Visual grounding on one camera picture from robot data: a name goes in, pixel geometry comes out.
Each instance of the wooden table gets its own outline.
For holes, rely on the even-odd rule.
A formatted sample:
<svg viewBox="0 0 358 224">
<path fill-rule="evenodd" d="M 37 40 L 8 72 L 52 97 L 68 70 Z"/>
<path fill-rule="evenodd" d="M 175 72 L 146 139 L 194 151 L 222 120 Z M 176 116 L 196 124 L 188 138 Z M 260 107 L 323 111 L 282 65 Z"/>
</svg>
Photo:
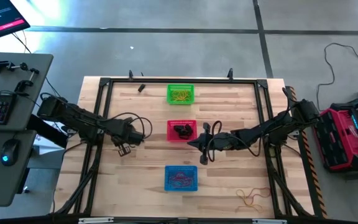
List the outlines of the wooden table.
<svg viewBox="0 0 358 224">
<path fill-rule="evenodd" d="M 100 77 L 84 78 L 78 100 L 80 107 L 93 111 L 99 79 Z M 216 161 L 203 166 L 199 162 L 200 152 L 196 148 L 185 142 L 167 142 L 166 137 L 169 119 L 196 119 L 198 134 L 203 132 L 204 122 L 212 125 L 216 120 L 223 122 L 222 131 L 225 132 L 258 125 L 252 85 L 195 84 L 195 103 L 191 106 L 169 105 L 166 100 L 166 84 L 148 83 L 142 93 L 137 91 L 139 85 L 140 83 L 114 84 L 108 117 L 126 111 L 144 116 L 153 123 L 153 134 L 124 157 L 119 157 L 108 136 L 104 138 L 92 216 L 274 217 L 270 197 L 255 197 L 254 204 L 263 207 L 263 211 L 258 212 L 252 207 L 239 208 L 244 206 L 244 202 L 236 196 L 237 189 L 249 194 L 255 187 L 269 187 L 263 150 L 259 157 L 252 156 L 248 150 L 216 151 Z M 282 79 L 268 79 L 275 115 L 287 107 L 287 99 L 282 93 L 283 86 Z M 105 95 L 106 91 L 100 114 L 103 112 Z M 261 97 L 265 109 L 263 94 Z M 140 123 L 135 126 L 137 130 L 141 130 Z M 145 123 L 145 126 L 148 133 L 149 125 Z M 78 141 L 77 136 L 72 137 L 68 147 Z M 296 141 L 289 140 L 288 145 L 299 150 Z M 66 202 L 78 185 L 85 147 L 82 145 L 65 155 L 55 192 L 57 209 Z M 257 151 L 258 144 L 252 145 L 251 149 Z M 313 213 L 301 158 L 282 147 L 282 159 L 288 188 L 302 206 Z M 164 191 L 166 165 L 198 166 L 198 191 Z M 278 186 L 277 192 L 280 208 L 284 211 L 283 197 Z M 86 197 L 83 198 L 83 207 L 85 204 Z"/>
</svg>

